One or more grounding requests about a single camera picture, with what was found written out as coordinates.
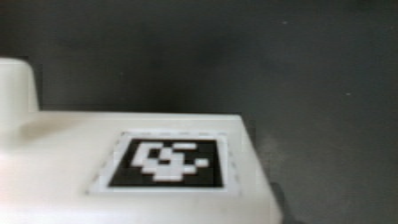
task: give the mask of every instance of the white plastic object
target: white plastic object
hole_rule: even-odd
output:
[[[192,139],[221,137],[224,187],[98,190],[102,174],[112,175],[119,164],[112,159],[126,153],[125,133],[150,141],[164,136],[160,142],[187,136],[164,147],[169,158],[171,148],[196,151]],[[190,175],[212,166],[198,158],[178,169]],[[240,116],[38,111],[31,66],[0,59],[0,223],[281,223]]]

